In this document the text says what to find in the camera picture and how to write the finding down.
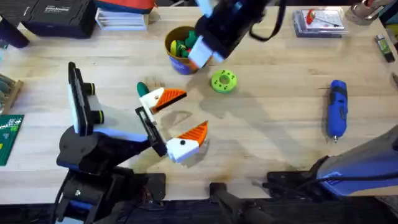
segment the green gear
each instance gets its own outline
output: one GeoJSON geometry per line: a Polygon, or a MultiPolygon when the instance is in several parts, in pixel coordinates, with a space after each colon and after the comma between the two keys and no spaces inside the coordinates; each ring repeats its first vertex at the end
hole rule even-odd
{"type": "Polygon", "coordinates": [[[218,93],[229,93],[237,84],[236,75],[229,70],[218,70],[211,76],[211,87],[218,93]]]}

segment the pen holder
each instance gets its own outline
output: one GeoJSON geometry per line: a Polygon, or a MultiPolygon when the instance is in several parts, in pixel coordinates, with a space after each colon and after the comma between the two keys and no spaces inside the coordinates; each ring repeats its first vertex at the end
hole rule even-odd
{"type": "Polygon", "coordinates": [[[182,75],[193,74],[198,71],[198,67],[189,59],[183,57],[177,57],[171,54],[170,45],[173,40],[185,40],[188,37],[188,33],[191,30],[195,30],[193,27],[183,26],[177,27],[174,30],[171,30],[165,38],[165,47],[167,54],[169,55],[169,59],[173,68],[176,69],[182,75]]]}

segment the wooden table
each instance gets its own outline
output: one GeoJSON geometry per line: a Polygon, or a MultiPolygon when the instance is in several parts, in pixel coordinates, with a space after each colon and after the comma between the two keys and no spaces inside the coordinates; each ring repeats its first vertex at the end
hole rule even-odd
{"type": "MultiPolygon", "coordinates": [[[[299,39],[291,21],[295,9],[287,8],[281,31],[269,42],[245,37],[224,63],[212,62],[194,75],[173,70],[164,37],[177,26],[193,26],[198,8],[160,7],[148,31],[97,29],[89,40],[41,39],[25,30],[30,47],[10,47],[0,63],[1,73],[25,82],[12,109],[25,119],[7,166],[0,167],[0,203],[54,200],[67,172],[55,160],[60,136],[71,125],[69,61],[86,82],[96,84],[102,104],[132,113],[139,106],[139,81],[187,90],[187,98],[156,116],[171,135],[209,120],[207,152],[184,166],[159,158],[153,149],[123,164],[137,172],[165,172],[167,200],[207,198],[210,182],[227,182],[238,197],[266,197],[252,182],[267,172],[308,169],[318,158],[347,151],[397,124],[398,89],[391,80],[397,64],[386,63],[373,40],[386,36],[381,23],[350,24],[343,39],[299,39]],[[219,69],[237,74],[235,92],[211,89],[209,78],[219,69]],[[327,144],[325,88],[334,79],[348,85],[348,129],[337,144],[327,144]]],[[[271,33],[276,12],[270,7],[256,32],[271,33]]]]}

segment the black case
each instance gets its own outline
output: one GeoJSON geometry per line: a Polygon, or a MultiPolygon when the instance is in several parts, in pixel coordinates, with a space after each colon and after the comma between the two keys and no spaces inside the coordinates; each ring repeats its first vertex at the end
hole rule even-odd
{"type": "Polygon", "coordinates": [[[36,0],[22,24],[40,36],[85,39],[93,33],[96,10],[92,0],[36,0]]]}

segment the cable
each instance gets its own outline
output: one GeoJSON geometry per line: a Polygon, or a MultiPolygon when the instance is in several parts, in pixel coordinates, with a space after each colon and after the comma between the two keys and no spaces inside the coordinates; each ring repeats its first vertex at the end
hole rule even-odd
{"type": "Polygon", "coordinates": [[[295,190],[301,190],[302,188],[312,185],[318,182],[330,181],[330,180],[340,180],[340,181],[375,181],[375,180],[389,180],[398,178],[398,172],[393,172],[391,174],[381,174],[375,176],[367,177],[325,177],[321,179],[309,180],[308,182],[298,186],[295,190]]]}
{"type": "Polygon", "coordinates": [[[135,211],[137,208],[139,208],[142,204],[141,203],[137,203],[135,205],[133,205],[129,211],[129,213],[126,215],[126,218],[123,221],[123,224],[127,223],[127,220],[129,220],[131,214],[133,213],[133,211],[135,211]]]}
{"type": "Polygon", "coordinates": [[[297,196],[300,196],[303,198],[307,198],[307,196],[303,192],[284,187],[280,184],[266,182],[266,183],[262,183],[261,187],[264,187],[265,189],[268,189],[268,190],[271,190],[271,188],[279,189],[279,190],[283,190],[284,192],[287,192],[288,194],[290,193],[290,194],[294,194],[294,195],[297,195],[297,196]]]}
{"type": "Polygon", "coordinates": [[[62,190],[63,190],[65,184],[67,183],[67,181],[70,179],[70,176],[71,176],[70,171],[68,171],[67,175],[65,176],[65,178],[61,184],[61,187],[58,189],[57,196],[55,196],[54,205],[53,205],[53,208],[52,208],[51,214],[50,214],[50,222],[49,222],[50,224],[55,223],[55,211],[56,211],[58,203],[60,201],[62,190]]]}
{"type": "Polygon", "coordinates": [[[254,38],[258,41],[261,41],[261,42],[265,42],[265,41],[271,39],[273,36],[275,36],[279,32],[280,28],[282,27],[282,23],[283,23],[284,17],[285,17],[285,10],[286,10],[286,0],[280,0],[279,11],[278,11],[278,16],[276,19],[275,27],[269,37],[261,37],[261,36],[255,34],[253,32],[253,26],[250,27],[249,35],[252,38],[254,38]]]}

